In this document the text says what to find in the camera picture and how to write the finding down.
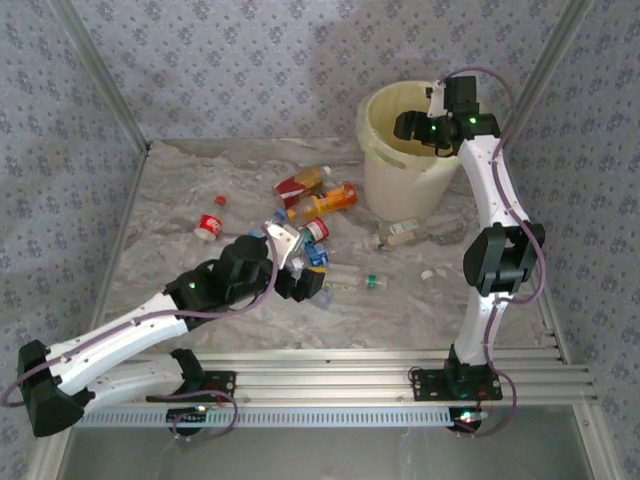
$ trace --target orange bottle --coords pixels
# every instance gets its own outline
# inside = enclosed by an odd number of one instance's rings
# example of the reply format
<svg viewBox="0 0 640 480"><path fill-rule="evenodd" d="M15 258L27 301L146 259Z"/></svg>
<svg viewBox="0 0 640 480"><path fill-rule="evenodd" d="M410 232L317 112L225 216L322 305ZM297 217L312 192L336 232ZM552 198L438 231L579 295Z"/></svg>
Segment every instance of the orange bottle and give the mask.
<svg viewBox="0 0 640 480"><path fill-rule="evenodd" d="M324 195L311 195L287 210L289 220L312 220L329 212L355 205L358 194L351 183L345 183Z"/></svg>

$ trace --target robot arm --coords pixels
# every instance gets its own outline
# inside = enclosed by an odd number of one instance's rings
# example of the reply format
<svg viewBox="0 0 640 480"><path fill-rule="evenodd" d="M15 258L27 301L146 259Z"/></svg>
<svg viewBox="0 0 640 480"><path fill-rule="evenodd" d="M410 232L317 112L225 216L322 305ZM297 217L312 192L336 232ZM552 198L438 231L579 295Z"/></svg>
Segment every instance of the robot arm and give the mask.
<svg viewBox="0 0 640 480"><path fill-rule="evenodd" d="M321 288L322 278L309 271L295 280L283 270L302 241L300 232L272 223L266 230L277 261L275 290L297 301L312 297ZM120 318L49 347L38 340L21 347L14 387L20 388L34 434L57 433L77 422L85 411L125 400L201 389L202 369L188 350L176 350L156 362L119 364L210 320L242 313L228 310L266 290L274 271L267 256L265 238L238 237L219 259L183 273ZM11 405L7 400L10 390L3 396L5 406Z"/></svg>
<svg viewBox="0 0 640 480"><path fill-rule="evenodd" d="M491 351L508 305L505 300L511 300L530 278L537 258L516 217L538 245L544 242L545 232L542 225L529 223L516 197L499 150L498 123L492 114L480 113L475 77L449 78L444 88L436 85L425 94L431 99L429 112L400 114L394 134L433 147L436 155L447 151L448 156L458 156L471 181L482 231L464 256L470 291L463 327L444 370L412 373L414 396L416 400L479 400L479 391L484 390L499 399L498 378L487 365L484 351L487 326L493 314L487 339Z"/></svg>

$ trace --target marble floor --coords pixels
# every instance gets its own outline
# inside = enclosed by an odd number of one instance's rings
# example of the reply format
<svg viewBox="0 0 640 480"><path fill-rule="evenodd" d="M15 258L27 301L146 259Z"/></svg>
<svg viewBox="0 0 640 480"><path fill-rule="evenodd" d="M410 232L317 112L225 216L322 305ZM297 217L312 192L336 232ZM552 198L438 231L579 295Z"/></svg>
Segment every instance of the marble floor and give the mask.
<svg viewBox="0 0 640 480"><path fill-rule="evenodd" d="M179 273L179 258L194 223L217 195L228 198L225 231L243 233L273 213L272 186L310 165L329 165L331 182L350 181L361 193L358 205L326 217L334 241L355 241L375 232L379 219L364 200L363 155L355 141L155 142L110 286L105 321L146 301ZM394 252L332 258L369 273L388 275L385 292L338 291L327 311L274 294L250 314L212 322L154 350L447 348L461 327L469 294L462 276L462 256L479 231L471 187L462 170L428 223L437 234L421 244ZM220 241L211 255L219 255L223 246ZM423 281L421 273L429 267L442 267L446 278ZM524 293L531 291L527 287ZM513 307L505 314L496 342L534 347L543 330L537 305Z"/></svg>

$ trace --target bottle label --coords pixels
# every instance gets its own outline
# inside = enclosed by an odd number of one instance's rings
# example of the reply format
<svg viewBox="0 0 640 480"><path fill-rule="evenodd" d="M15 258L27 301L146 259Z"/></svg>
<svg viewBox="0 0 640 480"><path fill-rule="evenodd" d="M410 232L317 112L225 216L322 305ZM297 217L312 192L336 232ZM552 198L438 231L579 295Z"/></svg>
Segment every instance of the bottle label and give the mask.
<svg viewBox="0 0 640 480"><path fill-rule="evenodd" d="M369 275L367 277L367 290L369 291L375 290L377 285L378 285L378 282L376 282L376 276Z"/></svg>
<svg viewBox="0 0 640 480"><path fill-rule="evenodd" d="M222 222L213 215L203 215L196 229L204 230L217 237L222 230Z"/></svg>
<svg viewBox="0 0 640 480"><path fill-rule="evenodd" d="M391 235L399 235L415 228L418 228L418 222L415 220L407 220L406 222L394 223L389 227L389 231Z"/></svg>
<svg viewBox="0 0 640 480"><path fill-rule="evenodd" d="M327 192L324 198L314 198L318 215L324 215L334 210L355 205L357 201L358 194L355 187L350 183L345 183Z"/></svg>
<svg viewBox="0 0 640 480"><path fill-rule="evenodd" d="M291 208L312 191L322 185L322 177L317 169L312 168L287 178L276 185L273 190L284 208Z"/></svg>
<svg viewBox="0 0 640 480"><path fill-rule="evenodd" d="M309 263L314 267L322 267L329 263L329 253L323 245L307 245L304 251L309 257Z"/></svg>
<svg viewBox="0 0 640 480"><path fill-rule="evenodd" d="M313 243L322 242L329 236L329 228L320 218L311 220L304 228L308 229Z"/></svg>

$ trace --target patterned wall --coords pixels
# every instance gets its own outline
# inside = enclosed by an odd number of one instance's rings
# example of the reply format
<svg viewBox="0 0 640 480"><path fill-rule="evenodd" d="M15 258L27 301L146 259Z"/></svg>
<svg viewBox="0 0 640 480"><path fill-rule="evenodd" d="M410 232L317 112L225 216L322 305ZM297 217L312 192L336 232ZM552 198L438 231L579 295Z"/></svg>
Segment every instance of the patterned wall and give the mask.
<svg viewBox="0 0 640 480"><path fill-rule="evenodd" d="M45 0L0 2L0 389L16 349L86 329L139 153ZM26 472L23 409L0 410L0 479Z"/></svg>
<svg viewBox="0 0 640 480"><path fill-rule="evenodd" d="M352 135L359 100L380 86L468 64L520 87L565 4L74 2L148 138Z"/></svg>
<svg viewBox="0 0 640 480"><path fill-rule="evenodd" d="M623 467L640 478L640 6L596 4L510 162L548 230L574 360L593 366Z"/></svg>

